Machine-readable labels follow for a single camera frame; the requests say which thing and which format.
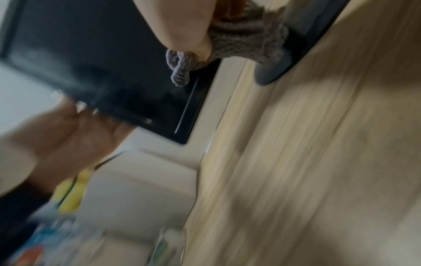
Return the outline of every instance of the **light wood laminate floor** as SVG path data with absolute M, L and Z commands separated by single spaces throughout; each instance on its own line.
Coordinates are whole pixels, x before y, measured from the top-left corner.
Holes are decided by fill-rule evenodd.
M 246 64 L 184 266 L 421 265 L 420 196 L 421 2 L 351 0 L 277 83 Z

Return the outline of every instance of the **black slipper sole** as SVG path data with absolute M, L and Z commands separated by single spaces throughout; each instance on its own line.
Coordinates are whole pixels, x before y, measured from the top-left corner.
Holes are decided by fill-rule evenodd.
M 329 30 L 349 1 L 332 0 L 305 36 L 300 36 L 290 30 L 282 46 L 286 56 L 276 63 L 258 64 L 254 70 L 256 83 L 262 86 L 271 84 L 293 68 Z

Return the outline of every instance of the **wooden floor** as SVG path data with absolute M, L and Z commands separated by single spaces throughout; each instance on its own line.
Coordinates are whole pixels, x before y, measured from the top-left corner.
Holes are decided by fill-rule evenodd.
M 274 85 L 248 63 L 186 229 L 184 266 L 421 265 L 421 2 L 351 0 Z

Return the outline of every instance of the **yellow object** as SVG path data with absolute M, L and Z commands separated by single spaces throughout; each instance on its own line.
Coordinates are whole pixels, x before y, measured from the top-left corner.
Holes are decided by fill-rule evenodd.
M 79 208 L 83 195 L 88 186 L 92 170 L 82 171 L 76 178 L 63 181 L 54 191 L 52 200 L 61 202 L 58 211 L 63 214 L 70 214 Z

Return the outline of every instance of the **knitted sock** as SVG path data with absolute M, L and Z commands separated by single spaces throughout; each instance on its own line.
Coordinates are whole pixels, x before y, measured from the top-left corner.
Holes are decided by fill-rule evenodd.
M 206 61 L 198 61 L 190 52 L 167 50 L 171 80 L 179 87 L 189 82 L 190 71 L 203 68 L 216 59 L 244 57 L 258 63 L 278 61 L 288 35 L 284 26 L 284 8 L 268 11 L 249 0 L 241 16 L 213 21 L 208 29 L 212 52 Z

